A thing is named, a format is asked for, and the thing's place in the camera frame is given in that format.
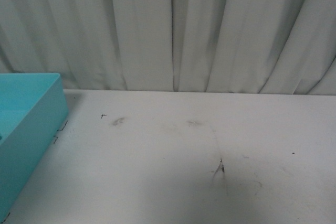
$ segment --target plastic tray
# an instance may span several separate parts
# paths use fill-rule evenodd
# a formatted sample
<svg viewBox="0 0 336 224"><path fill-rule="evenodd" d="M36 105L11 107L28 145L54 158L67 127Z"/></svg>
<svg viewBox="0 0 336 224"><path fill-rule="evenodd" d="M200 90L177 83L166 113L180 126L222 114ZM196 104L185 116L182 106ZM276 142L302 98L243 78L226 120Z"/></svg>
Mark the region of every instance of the plastic tray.
<svg viewBox="0 0 336 224"><path fill-rule="evenodd" d="M67 114L60 74L0 74L0 221Z"/></svg>

